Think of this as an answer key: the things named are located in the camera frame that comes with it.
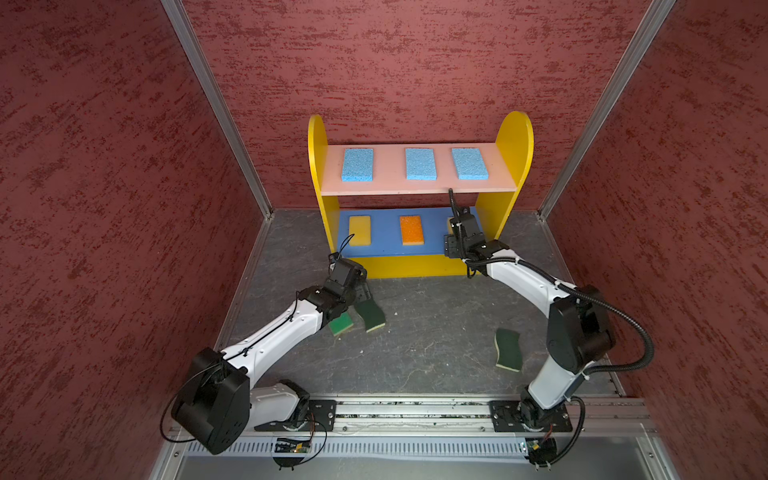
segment mounting plate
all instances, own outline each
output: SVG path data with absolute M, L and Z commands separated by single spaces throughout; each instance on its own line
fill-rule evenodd
M 336 421 L 336 400 L 312 400 L 310 399 L 310 411 L 315 415 L 315 420 L 323 424 L 329 432 L 333 431 L 333 423 Z M 253 427 L 255 432 L 308 432 L 310 423 L 304 422 L 304 425 L 297 430 L 289 430 L 288 422 L 269 422 L 263 425 Z
M 493 422 L 494 432 L 531 431 L 513 418 L 512 414 L 518 411 L 519 403 L 518 400 L 492 400 L 488 402 L 488 407 L 491 409 L 491 421 Z M 571 425 L 571 420 L 568 418 L 568 411 L 565 409 L 565 404 L 557 407 L 555 411 L 558 415 L 555 416 L 557 420 L 552 422 L 552 431 L 572 432 L 573 426 Z

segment sponge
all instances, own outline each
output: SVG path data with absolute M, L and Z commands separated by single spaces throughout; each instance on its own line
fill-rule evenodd
M 333 336 L 338 336 L 341 333 L 344 333 L 345 331 L 351 329 L 354 325 L 355 324 L 352 323 L 352 319 L 349 318 L 349 314 L 347 312 L 342 313 L 338 318 L 328 322 L 328 327 L 330 327 Z
M 453 163 L 459 180 L 487 180 L 488 170 L 478 148 L 452 148 Z
M 349 239 L 350 247 L 366 247 L 371 244 L 371 217 L 368 215 L 355 215 L 349 218 L 349 235 L 355 234 Z
M 341 169 L 341 181 L 373 181 L 372 148 L 347 148 L 344 150 L 344 167 Z
M 360 303 L 356 303 L 354 306 L 355 311 L 362 317 L 362 321 L 366 324 L 366 332 L 371 332 L 375 329 L 381 328 L 386 324 L 386 318 L 381 308 L 376 305 L 376 301 L 373 298 L 369 298 Z
M 520 352 L 520 334 L 507 329 L 497 329 L 494 337 L 496 345 L 496 366 L 519 372 L 523 368 L 523 354 Z
M 422 218 L 419 215 L 400 217 L 400 233 L 403 245 L 423 245 Z
M 408 180 L 437 180 L 435 152 L 431 148 L 406 148 Z

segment blue shelf board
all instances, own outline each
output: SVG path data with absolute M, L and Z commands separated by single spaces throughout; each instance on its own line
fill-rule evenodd
M 477 217 L 474 207 L 470 209 Z M 347 258 L 400 257 L 405 255 L 442 255 L 445 235 L 449 234 L 448 219 L 453 217 L 451 207 L 392 208 L 385 210 L 342 210 L 339 219 L 339 245 L 349 235 L 349 218 L 357 215 L 371 217 L 371 244 L 364 247 L 344 248 Z M 424 232 L 423 245 L 403 245 L 400 217 L 419 215 Z

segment green sponge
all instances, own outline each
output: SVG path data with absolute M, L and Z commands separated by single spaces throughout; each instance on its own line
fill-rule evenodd
M 351 329 L 354 325 L 355 324 L 352 323 L 352 319 L 349 318 L 349 314 L 347 312 L 342 313 L 339 318 L 335 318 L 328 322 L 328 326 L 330 327 L 333 336 L 338 336 L 341 333 L 344 333 L 345 331 Z
M 384 312 L 378 305 L 376 305 L 373 298 L 356 303 L 355 311 L 362 317 L 362 321 L 366 324 L 366 332 L 371 332 L 380 328 L 386 323 Z
M 523 354 L 520 352 L 520 334 L 512 330 L 497 329 L 494 337 L 496 345 L 496 366 L 519 372 L 523 368 Z

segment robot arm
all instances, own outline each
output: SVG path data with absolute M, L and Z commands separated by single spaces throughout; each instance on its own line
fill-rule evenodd
M 516 413 L 516 419 L 527 429 L 536 431 L 548 426 L 558 407 L 571 399 L 590 372 L 629 371 L 650 363 L 653 342 L 634 319 L 606 303 L 593 286 L 578 288 L 554 278 L 520 258 L 502 242 L 486 241 L 470 209 L 458 208 L 453 192 L 449 191 L 449 195 L 454 213 L 453 235 L 445 236 L 445 255 L 462 259 L 470 278 L 480 272 L 511 287 L 548 318 L 548 358 L 534 381 L 521 393 L 520 409 Z M 641 335 L 645 345 L 643 358 L 624 366 L 594 365 L 615 345 L 608 310 L 628 321 Z
M 306 391 L 288 380 L 254 386 L 298 342 L 370 299 L 366 277 L 360 264 L 338 258 L 322 286 L 296 292 L 296 300 L 258 332 L 219 353 L 210 348 L 198 353 L 171 416 L 215 455 L 245 428 L 275 421 L 301 425 L 309 408 Z

